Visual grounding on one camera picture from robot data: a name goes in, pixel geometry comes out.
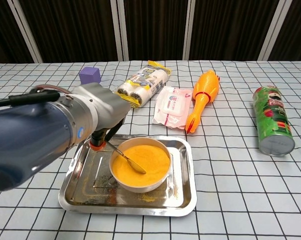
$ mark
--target yellow packaging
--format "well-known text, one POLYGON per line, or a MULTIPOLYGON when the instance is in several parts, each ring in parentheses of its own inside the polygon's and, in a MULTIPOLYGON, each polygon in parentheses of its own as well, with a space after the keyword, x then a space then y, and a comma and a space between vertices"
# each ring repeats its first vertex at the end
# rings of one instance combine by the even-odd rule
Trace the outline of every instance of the yellow packaging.
POLYGON ((146 66, 120 85, 115 93, 133 108, 140 108, 164 86, 170 75, 170 69, 149 60, 146 66))

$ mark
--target purple cube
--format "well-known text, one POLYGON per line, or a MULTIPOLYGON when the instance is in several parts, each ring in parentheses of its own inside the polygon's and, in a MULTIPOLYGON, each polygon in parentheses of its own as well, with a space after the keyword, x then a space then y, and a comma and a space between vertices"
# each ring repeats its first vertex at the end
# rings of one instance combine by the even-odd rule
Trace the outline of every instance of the purple cube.
POLYGON ((86 66, 79 72, 79 78, 81 84, 100 83, 100 69, 97 67, 86 66))

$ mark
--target rubber chicken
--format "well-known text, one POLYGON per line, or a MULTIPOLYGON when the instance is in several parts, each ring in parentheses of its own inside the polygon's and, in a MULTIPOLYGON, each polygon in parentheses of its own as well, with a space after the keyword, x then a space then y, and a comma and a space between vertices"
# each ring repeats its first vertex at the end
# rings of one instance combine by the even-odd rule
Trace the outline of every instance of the rubber chicken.
POLYGON ((185 130, 194 133, 201 122, 201 115, 207 103, 212 103, 219 92, 220 78, 213 70, 202 74, 195 84, 192 97, 195 99, 194 111, 188 115, 185 130))

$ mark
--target pink wipes package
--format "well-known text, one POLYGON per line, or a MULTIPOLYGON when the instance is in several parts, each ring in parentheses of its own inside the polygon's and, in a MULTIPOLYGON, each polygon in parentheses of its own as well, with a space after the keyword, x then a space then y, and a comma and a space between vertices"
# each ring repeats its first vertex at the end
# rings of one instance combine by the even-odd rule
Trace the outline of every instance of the pink wipes package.
POLYGON ((192 90, 165 86, 159 93, 153 123, 184 129, 192 101, 192 90))

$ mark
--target metal spoon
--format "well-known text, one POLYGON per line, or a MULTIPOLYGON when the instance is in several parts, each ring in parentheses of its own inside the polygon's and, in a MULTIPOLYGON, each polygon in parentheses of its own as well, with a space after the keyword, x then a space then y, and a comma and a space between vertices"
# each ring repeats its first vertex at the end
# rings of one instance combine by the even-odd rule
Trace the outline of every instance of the metal spoon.
POLYGON ((116 152, 118 152, 124 159, 126 159, 128 164, 131 166, 131 168, 134 169, 136 172, 138 172, 140 174, 145 174, 146 173, 146 171, 140 165, 138 165, 135 161, 133 161, 132 159, 125 156, 125 154, 122 153, 122 151, 119 150, 117 147, 115 147, 113 144, 109 143, 108 141, 107 141, 107 144, 112 149, 114 149, 116 152))

